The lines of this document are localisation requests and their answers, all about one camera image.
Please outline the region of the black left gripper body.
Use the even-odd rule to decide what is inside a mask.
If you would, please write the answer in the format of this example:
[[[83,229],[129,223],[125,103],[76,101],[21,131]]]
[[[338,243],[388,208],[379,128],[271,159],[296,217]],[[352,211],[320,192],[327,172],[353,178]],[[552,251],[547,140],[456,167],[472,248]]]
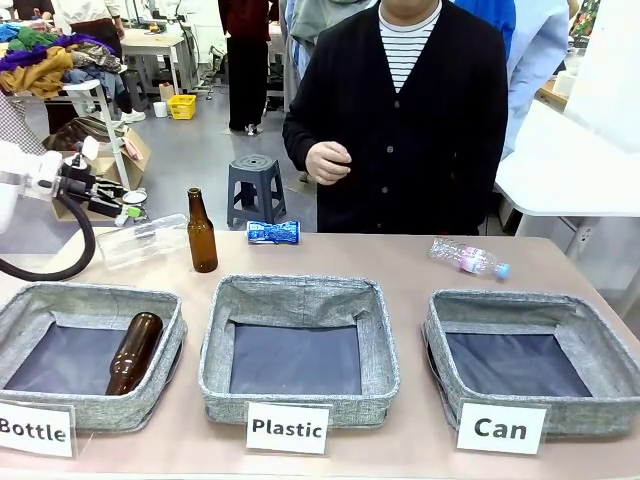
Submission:
[[[74,153],[62,160],[59,169],[57,199],[65,197],[77,203],[99,199],[97,177],[81,153]]]

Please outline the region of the person right hand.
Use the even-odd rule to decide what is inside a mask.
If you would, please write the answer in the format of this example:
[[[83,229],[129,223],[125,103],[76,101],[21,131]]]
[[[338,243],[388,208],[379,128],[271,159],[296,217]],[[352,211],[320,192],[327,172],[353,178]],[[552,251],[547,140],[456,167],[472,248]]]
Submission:
[[[318,142],[307,152],[305,166],[310,178],[319,185],[330,186],[344,179],[351,171],[351,156],[341,144]]]

